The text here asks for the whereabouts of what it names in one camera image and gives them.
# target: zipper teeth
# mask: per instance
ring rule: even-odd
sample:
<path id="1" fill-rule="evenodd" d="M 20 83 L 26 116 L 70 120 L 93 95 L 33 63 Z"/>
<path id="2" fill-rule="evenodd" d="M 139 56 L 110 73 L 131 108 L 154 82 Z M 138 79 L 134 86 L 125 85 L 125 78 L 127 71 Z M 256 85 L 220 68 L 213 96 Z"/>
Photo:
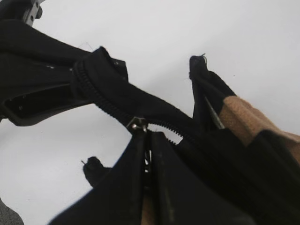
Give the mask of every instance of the zipper teeth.
<path id="1" fill-rule="evenodd" d="M 77 80 L 79 81 L 81 87 L 85 90 L 85 92 L 88 93 L 92 98 L 96 98 L 96 105 L 101 108 L 104 112 L 109 114 L 110 116 L 116 118 L 117 120 L 120 120 L 120 117 L 123 119 L 126 119 L 127 122 L 131 121 L 131 119 L 134 117 L 119 108 L 117 108 L 115 105 L 113 105 L 110 101 L 108 101 L 105 97 L 103 97 L 97 89 L 94 87 L 94 85 L 91 83 L 89 77 L 87 76 L 84 65 L 82 62 L 77 63 L 77 69 L 79 74 L 76 74 Z M 164 128 L 167 128 L 171 130 L 172 132 L 176 133 L 180 137 L 187 138 L 189 141 L 194 143 L 195 145 L 199 146 L 199 143 L 196 141 L 195 138 L 193 138 L 191 135 L 187 134 L 186 132 L 183 132 L 182 130 L 178 129 L 176 126 L 174 126 L 171 123 L 168 123 L 163 120 L 157 120 L 157 119 L 146 119 L 149 124 L 155 124 L 162 126 Z M 177 145 L 172 140 L 168 139 L 172 144 Z"/>
<path id="2" fill-rule="evenodd" d="M 77 64 L 79 74 L 77 74 L 76 77 L 85 92 L 88 93 L 88 95 L 90 95 L 92 98 L 96 97 L 97 101 L 95 102 L 95 104 L 104 112 L 116 119 L 119 119 L 121 116 L 125 119 L 130 120 L 132 116 L 114 106 L 96 90 L 94 85 L 90 82 L 89 77 L 86 75 L 85 69 L 83 67 L 84 65 L 82 62 Z"/>
<path id="3" fill-rule="evenodd" d="M 199 142 L 191 135 L 187 134 L 186 132 L 178 129 L 176 126 L 174 126 L 171 123 L 168 123 L 166 121 L 163 120 L 157 120 L 157 119 L 149 119 L 149 123 L 150 124 L 155 124 L 155 125 L 159 125 L 162 126 L 164 128 L 167 128 L 169 130 L 171 130 L 172 132 L 174 132 L 175 134 L 179 135 L 182 138 L 186 138 L 187 140 L 189 140 L 191 143 L 193 143 L 194 145 L 200 147 Z"/>

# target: white background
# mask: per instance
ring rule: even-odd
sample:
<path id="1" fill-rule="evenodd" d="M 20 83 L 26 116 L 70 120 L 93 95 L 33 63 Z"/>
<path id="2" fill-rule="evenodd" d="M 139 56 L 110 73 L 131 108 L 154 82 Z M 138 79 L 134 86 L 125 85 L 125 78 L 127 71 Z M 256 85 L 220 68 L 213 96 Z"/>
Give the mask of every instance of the white background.
<path id="1" fill-rule="evenodd" d="M 130 82 L 192 115 L 189 57 L 281 129 L 300 134 L 300 1 L 47 0 L 37 30 L 127 62 Z M 90 190 L 82 159 L 112 166 L 130 139 L 93 105 L 33 127 L 0 124 L 0 197 L 43 225 Z"/>

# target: metal zipper slider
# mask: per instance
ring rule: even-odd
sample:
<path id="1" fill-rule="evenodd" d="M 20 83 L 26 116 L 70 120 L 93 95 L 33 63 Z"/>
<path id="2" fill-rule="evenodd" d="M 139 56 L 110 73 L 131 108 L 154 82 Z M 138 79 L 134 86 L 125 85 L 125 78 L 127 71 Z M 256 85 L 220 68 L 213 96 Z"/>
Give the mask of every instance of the metal zipper slider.
<path id="1" fill-rule="evenodd" d="M 145 118 L 134 117 L 126 127 L 130 132 L 143 130 L 143 132 L 146 133 L 148 130 L 148 123 Z"/>

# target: gray fabric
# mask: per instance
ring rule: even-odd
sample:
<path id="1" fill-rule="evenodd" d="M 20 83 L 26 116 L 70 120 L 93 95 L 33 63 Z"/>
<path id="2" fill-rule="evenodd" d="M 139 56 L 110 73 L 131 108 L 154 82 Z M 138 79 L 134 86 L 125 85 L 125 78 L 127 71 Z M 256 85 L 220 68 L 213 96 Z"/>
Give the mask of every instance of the gray fabric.
<path id="1" fill-rule="evenodd" d="M 0 225 L 24 225 L 21 217 L 0 199 Z"/>

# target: zipper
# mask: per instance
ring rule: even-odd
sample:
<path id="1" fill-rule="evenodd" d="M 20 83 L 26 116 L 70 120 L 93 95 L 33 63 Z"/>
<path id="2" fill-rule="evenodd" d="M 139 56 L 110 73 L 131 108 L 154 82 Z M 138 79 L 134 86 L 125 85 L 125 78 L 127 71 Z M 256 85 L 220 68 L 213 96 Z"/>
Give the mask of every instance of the zipper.
<path id="1" fill-rule="evenodd" d="M 138 118 L 138 117 L 130 115 L 130 114 L 122 111 L 118 107 L 116 107 L 109 100 L 107 100 L 105 97 L 103 97 L 101 95 L 101 93 L 99 93 L 99 91 L 94 87 L 94 85 L 90 81 L 90 78 L 87 76 L 87 74 L 85 72 L 84 64 L 82 61 L 76 63 L 75 69 L 73 71 L 76 71 L 76 72 L 74 72 L 74 75 L 76 76 L 77 81 L 79 82 L 80 87 L 82 88 L 83 92 L 85 94 L 87 94 L 88 97 L 93 99 L 94 103 L 100 109 L 102 109 L 104 112 L 106 112 L 110 116 L 114 117 L 115 119 L 117 119 L 123 125 L 125 125 L 131 133 L 134 130 L 134 128 L 132 127 L 132 125 L 134 125 L 134 123 L 132 124 L 132 121 L 134 121 L 136 119 L 143 119 L 148 124 L 159 125 L 164 128 L 167 128 L 167 129 L 171 130 L 172 132 L 176 133 L 177 135 L 179 135 L 183 138 L 186 138 L 187 140 L 189 140 L 191 143 L 195 144 L 196 146 L 198 146 L 198 147 L 200 146 L 199 142 L 196 140 L 195 137 L 193 137 L 192 135 L 183 131 L 182 129 L 177 128 L 175 125 L 173 125 L 167 121 L 151 119 L 151 118 Z M 169 141 L 173 145 L 174 144 L 177 145 L 172 140 L 169 140 Z"/>

